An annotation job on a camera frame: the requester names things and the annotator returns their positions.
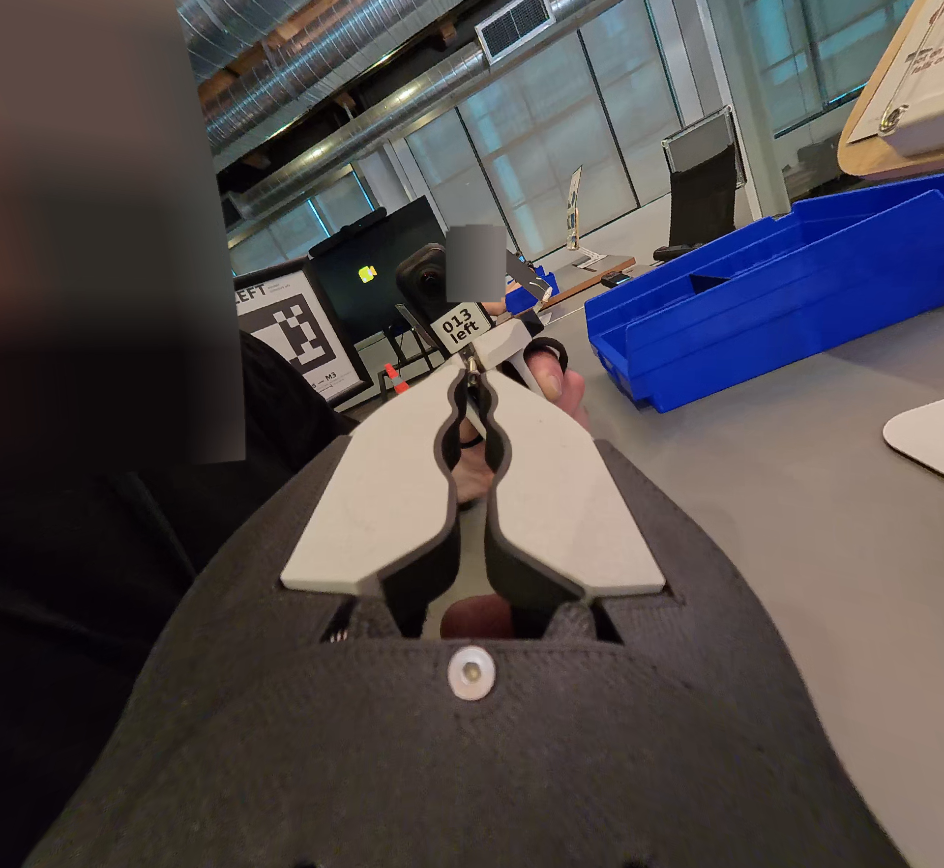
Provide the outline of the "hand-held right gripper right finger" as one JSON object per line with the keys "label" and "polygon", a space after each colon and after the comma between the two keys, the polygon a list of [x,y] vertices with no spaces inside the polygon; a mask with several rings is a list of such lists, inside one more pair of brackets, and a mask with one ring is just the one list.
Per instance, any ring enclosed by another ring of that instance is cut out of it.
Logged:
{"label": "hand-held right gripper right finger", "polygon": [[500,372],[479,379],[485,460],[483,555],[494,599],[483,630],[539,638],[576,603],[659,595],[667,579],[603,445],[551,402]]}

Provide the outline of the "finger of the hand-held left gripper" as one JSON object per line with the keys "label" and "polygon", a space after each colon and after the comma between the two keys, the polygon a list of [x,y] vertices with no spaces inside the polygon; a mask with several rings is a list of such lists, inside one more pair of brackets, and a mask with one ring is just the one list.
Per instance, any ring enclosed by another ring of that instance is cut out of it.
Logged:
{"label": "finger of the hand-held left gripper", "polygon": [[510,362],[525,347],[525,328],[491,328],[471,341],[468,353],[476,357],[480,372],[484,373]]}

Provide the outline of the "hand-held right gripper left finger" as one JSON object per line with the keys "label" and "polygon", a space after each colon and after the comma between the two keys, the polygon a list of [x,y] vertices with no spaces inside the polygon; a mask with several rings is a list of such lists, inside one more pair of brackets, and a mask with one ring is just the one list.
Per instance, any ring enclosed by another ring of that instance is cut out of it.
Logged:
{"label": "hand-held right gripper left finger", "polygon": [[348,437],[280,575],[294,591],[376,598],[421,635],[460,566],[458,493],[466,367],[443,365]]}

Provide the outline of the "person's left hand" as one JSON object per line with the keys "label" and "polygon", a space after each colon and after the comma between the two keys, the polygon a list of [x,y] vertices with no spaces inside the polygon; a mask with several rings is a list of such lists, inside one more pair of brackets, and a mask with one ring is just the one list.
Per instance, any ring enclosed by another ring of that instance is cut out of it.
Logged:
{"label": "person's left hand", "polygon": [[[574,370],[564,371],[552,352],[538,351],[529,355],[527,365],[546,400],[589,431],[589,416],[584,406],[584,378]],[[464,419],[459,428],[462,454],[451,473],[460,510],[468,509],[486,497],[494,477],[485,461],[483,443],[471,445],[478,435],[472,422]]]}

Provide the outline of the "black monitor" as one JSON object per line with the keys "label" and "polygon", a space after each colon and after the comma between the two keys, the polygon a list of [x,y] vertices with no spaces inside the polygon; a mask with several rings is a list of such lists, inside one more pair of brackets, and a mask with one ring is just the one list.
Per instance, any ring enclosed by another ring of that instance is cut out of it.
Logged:
{"label": "black monitor", "polygon": [[407,330],[396,309],[405,300],[395,283],[395,271],[417,250],[442,239],[430,202],[421,196],[312,260],[317,282],[351,343],[388,330],[397,334]]}

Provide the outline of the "black video bar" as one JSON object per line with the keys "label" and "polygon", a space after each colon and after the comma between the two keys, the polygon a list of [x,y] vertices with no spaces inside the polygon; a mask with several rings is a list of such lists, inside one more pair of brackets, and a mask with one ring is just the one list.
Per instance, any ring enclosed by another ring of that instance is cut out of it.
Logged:
{"label": "black video bar", "polygon": [[347,242],[349,239],[353,239],[354,237],[359,236],[365,230],[369,230],[375,225],[381,223],[386,219],[386,217],[387,209],[385,207],[380,207],[373,210],[371,213],[361,217],[354,223],[343,226],[335,234],[317,242],[308,250],[308,258],[310,260],[315,260],[321,256],[324,256],[341,244]]}

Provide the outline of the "wooden top table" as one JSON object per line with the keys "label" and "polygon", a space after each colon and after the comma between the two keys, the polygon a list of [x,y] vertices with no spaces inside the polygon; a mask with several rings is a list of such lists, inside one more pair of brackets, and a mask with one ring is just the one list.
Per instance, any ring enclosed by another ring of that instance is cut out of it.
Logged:
{"label": "wooden top table", "polygon": [[564,294],[571,289],[580,286],[587,288],[598,282],[599,277],[607,272],[624,271],[631,269],[637,264],[636,257],[607,255],[602,260],[591,264],[590,268],[578,268],[574,264],[581,260],[583,256],[577,254],[563,256],[560,260],[553,260],[548,257],[546,261],[534,264],[534,270],[540,273],[543,269],[545,275],[553,274],[557,283],[558,294]]}

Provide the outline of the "black framed marker sign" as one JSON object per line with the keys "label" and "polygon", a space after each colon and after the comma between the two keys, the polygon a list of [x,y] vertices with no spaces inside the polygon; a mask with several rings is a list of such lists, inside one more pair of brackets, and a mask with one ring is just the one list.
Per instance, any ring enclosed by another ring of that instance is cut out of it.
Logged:
{"label": "black framed marker sign", "polygon": [[367,367],[311,259],[234,276],[233,288],[241,329],[281,355],[330,406],[370,390]]}

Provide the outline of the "small wooden sign stand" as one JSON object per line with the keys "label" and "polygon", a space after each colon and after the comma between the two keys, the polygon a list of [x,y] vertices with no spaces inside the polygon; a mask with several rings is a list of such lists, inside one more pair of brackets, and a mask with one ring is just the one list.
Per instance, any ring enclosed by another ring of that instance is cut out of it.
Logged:
{"label": "small wooden sign stand", "polygon": [[582,180],[583,166],[577,167],[569,181],[567,191],[567,205],[565,212],[566,248],[572,252],[579,252],[582,257],[573,262],[573,266],[584,271],[596,271],[597,265],[604,261],[605,254],[593,252],[582,245],[580,233],[580,212],[578,194]]}

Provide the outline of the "blue plastic bin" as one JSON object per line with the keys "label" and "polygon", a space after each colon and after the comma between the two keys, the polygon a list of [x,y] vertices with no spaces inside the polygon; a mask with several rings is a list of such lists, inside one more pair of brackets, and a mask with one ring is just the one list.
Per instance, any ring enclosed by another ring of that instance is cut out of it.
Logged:
{"label": "blue plastic bin", "polygon": [[609,378],[666,413],[942,302],[938,174],[797,202],[584,308]]}

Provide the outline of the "black office chair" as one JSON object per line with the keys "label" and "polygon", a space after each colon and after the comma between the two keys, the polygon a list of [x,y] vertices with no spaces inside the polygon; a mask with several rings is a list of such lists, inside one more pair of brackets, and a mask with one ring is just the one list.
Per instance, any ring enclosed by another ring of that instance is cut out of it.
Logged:
{"label": "black office chair", "polygon": [[681,255],[736,228],[737,190],[747,182],[732,107],[724,106],[662,141],[670,180],[668,245],[655,262]]}

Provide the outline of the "person's black clothing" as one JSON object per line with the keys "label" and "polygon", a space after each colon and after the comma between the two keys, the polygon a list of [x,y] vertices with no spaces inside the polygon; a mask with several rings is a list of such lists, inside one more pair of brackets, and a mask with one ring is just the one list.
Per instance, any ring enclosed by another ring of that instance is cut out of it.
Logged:
{"label": "person's black clothing", "polygon": [[229,537],[357,423],[241,333],[244,461],[2,474],[1,863],[94,766],[183,596]]}

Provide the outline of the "white vent grille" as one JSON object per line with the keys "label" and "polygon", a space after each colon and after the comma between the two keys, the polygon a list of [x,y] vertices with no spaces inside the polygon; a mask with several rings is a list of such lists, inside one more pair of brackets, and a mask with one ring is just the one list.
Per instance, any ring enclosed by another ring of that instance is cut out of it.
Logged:
{"label": "white vent grille", "polygon": [[475,26],[488,66],[494,66],[555,25],[550,0],[512,0]]}

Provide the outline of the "white stand base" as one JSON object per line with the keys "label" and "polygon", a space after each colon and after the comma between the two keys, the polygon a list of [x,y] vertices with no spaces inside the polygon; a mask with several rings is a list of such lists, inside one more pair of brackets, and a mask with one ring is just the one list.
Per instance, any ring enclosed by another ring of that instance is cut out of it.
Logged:
{"label": "white stand base", "polygon": [[882,435],[893,451],[943,475],[943,400],[896,415],[885,423]]}

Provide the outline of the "wooden instruction board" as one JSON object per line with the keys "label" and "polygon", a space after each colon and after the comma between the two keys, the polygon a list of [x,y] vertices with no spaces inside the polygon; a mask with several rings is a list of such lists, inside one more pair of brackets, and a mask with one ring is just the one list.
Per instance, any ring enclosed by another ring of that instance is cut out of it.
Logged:
{"label": "wooden instruction board", "polygon": [[942,0],[914,0],[906,12],[865,89],[860,94],[850,118],[845,123],[837,147],[837,162],[845,174],[868,181],[897,180],[943,169],[943,151],[907,156],[878,134],[876,112],[885,109],[892,95],[886,82],[898,80],[899,67],[924,37],[932,8]]}

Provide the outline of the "printed instruction sheet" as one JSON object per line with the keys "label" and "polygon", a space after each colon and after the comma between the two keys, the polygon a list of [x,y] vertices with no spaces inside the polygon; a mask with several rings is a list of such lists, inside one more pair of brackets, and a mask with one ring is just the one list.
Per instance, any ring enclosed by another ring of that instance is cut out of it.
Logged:
{"label": "printed instruction sheet", "polygon": [[943,0],[912,10],[914,25],[850,138],[878,137],[904,156],[943,146]]}

